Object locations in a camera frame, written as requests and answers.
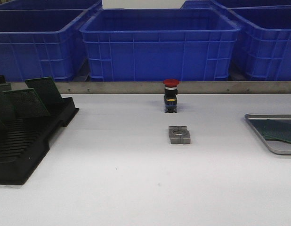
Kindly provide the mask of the rearmost green circuit board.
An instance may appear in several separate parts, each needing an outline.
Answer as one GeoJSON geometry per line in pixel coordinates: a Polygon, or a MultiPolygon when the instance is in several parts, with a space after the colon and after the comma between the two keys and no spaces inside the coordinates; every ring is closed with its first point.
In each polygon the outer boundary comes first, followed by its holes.
{"type": "Polygon", "coordinates": [[[59,93],[52,77],[27,79],[25,83],[28,88],[33,88],[46,105],[61,104],[63,98],[59,93]]]}

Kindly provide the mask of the black slotted board rack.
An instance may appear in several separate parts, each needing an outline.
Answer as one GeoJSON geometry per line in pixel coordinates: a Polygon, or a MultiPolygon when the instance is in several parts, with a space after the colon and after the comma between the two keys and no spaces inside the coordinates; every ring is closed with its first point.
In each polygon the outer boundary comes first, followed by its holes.
{"type": "Polygon", "coordinates": [[[72,97],[46,105],[50,116],[20,118],[5,123],[0,131],[0,185],[23,185],[49,151],[49,139],[77,114],[72,97]]]}

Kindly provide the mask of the silver metal tray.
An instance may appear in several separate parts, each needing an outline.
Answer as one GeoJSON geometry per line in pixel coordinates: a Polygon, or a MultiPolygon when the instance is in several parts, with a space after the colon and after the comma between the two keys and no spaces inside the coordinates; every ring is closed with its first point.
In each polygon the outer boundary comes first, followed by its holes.
{"type": "Polygon", "coordinates": [[[246,114],[245,121],[249,124],[251,129],[257,134],[260,140],[264,143],[264,145],[268,148],[268,150],[272,153],[278,155],[291,155],[291,143],[276,140],[273,138],[264,138],[259,131],[252,125],[250,120],[291,120],[291,114],[246,114]]]}

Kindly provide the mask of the red emergency stop button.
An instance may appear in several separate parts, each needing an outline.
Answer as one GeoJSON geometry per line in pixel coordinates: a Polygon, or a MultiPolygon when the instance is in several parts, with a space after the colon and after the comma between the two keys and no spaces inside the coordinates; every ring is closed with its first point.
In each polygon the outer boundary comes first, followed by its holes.
{"type": "Polygon", "coordinates": [[[179,80],[177,79],[165,79],[164,84],[164,112],[165,113],[177,113],[177,85],[179,80]]]}

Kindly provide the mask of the grey metal clamp block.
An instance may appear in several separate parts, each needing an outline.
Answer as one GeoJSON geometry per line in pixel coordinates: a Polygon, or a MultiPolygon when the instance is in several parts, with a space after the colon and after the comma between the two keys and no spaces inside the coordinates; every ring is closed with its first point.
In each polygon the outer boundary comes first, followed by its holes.
{"type": "Polygon", "coordinates": [[[187,126],[169,126],[171,144],[190,144],[191,137],[187,126]]]}

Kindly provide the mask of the centre blue plastic bin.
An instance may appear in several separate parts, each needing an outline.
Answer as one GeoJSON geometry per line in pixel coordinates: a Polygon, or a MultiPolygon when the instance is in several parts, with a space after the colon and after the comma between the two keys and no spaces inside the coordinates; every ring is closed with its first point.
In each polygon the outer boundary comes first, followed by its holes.
{"type": "Polygon", "coordinates": [[[104,9],[80,31],[94,81],[225,81],[239,28],[213,9],[104,9]]]}

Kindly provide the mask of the blue plastic bin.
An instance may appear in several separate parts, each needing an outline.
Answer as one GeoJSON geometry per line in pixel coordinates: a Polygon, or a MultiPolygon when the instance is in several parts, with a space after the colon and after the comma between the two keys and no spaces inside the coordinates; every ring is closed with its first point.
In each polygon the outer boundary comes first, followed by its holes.
{"type": "Polygon", "coordinates": [[[239,28],[213,9],[104,9],[80,31],[94,81],[225,81],[239,28]]]}
{"type": "Polygon", "coordinates": [[[71,81],[87,56],[86,10],[0,10],[0,75],[7,81],[71,81]]]}
{"type": "Polygon", "coordinates": [[[251,81],[291,81],[291,8],[230,8],[233,64],[251,81]]]}

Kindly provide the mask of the far right blue bin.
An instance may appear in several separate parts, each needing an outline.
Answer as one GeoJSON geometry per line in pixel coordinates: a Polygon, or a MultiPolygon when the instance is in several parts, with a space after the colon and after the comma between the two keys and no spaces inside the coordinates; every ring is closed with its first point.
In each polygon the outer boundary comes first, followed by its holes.
{"type": "Polygon", "coordinates": [[[186,0],[181,9],[249,7],[291,7],[291,0],[186,0]]]}

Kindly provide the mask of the left blue plastic bin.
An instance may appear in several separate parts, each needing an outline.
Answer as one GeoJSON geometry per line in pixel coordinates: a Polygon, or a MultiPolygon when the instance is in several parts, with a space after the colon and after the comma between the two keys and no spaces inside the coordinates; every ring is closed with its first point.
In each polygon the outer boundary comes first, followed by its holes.
{"type": "Polygon", "coordinates": [[[0,75],[7,81],[71,81],[87,56],[86,10],[0,10],[0,75]]]}

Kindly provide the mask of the right blue plastic bin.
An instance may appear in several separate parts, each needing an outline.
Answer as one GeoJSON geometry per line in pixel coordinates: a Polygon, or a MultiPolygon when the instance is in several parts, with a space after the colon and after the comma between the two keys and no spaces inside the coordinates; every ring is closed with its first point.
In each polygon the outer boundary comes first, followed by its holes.
{"type": "Polygon", "coordinates": [[[230,8],[233,64],[251,81],[291,81],[291,8],[230,8]]]}

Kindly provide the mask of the far left blue bin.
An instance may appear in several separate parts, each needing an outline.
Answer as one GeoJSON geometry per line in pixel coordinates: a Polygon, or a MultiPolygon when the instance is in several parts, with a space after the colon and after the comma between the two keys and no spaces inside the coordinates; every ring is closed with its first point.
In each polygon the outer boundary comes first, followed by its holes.
{"type": "Polygon", "coordinates": [[[101,7],[101,0],[12,0],[0,4],[0,10],[90,10],[101,7]]]}

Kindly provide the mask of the metal table edge rail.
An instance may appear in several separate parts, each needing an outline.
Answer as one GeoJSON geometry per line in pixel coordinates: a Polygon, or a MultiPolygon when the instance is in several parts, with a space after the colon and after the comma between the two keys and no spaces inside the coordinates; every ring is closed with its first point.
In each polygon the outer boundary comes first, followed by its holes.
{"type": "MultiPolygon", "coordinates": [[[[60,94],[163,94],[162,82],[56,82],[60,94]]],[[[291,81],[186,81],[179,94],[291,94],[291,81]]]]}

